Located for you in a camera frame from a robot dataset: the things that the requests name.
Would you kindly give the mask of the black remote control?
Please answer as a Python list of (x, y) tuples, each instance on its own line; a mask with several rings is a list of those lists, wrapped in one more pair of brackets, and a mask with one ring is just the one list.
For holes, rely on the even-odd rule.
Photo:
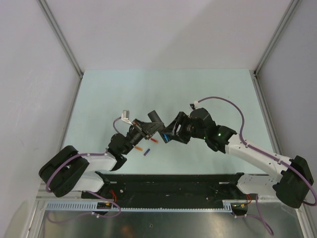
[[(160, 119), (160, 117), (158, 116), (158, 114), (155, 110), (149, 112), (148, 117), (151, 120), (151, 122), (158, 122), (158, 124), (163, 125), (163, 129), (165, 129), (164, 123), (162, 122), (162, 120)], [(162, 140), (164, 141), (163, 136), (162, 136), (162, 131), (161, 131), (161, 133), (159, 133), (159, 135), (161, 136)]]

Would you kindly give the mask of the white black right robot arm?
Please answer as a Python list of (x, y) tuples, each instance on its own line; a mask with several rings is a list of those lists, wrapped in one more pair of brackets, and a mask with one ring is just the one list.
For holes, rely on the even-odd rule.
[(262, 170), (275, 180), (272, 186), (277, 198), (285, 205), (300, 208), (314, 183), (306, 159), (289, 158), (266, 152), (242, 139), (236, 131), (217, 125), (204, 108), (193, 110), (189, 115), (179, 112), (177, 117), (162, 130), (163, 138), (187, 144), (191, 138), (205, 141), (213, 151), (238, 157)]

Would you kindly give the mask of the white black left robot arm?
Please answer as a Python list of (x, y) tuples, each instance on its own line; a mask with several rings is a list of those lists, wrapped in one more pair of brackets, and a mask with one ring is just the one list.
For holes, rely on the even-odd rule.
[(114, 134), (102, 153), (79, 153), (68, 145), (40, 168), (39, 177), (46, 184), (46, 191), (56, 197), (71, 191), (89, 190), (98, 198), (104, 198), (109, 194), (109, 185), (100, 174), (120, 169), (127, 162), (125, 156), (142, 139), (151, 139), (163, 128), (163, 122), (158, 120), (143, 122), (135, 119), (126, 135)]

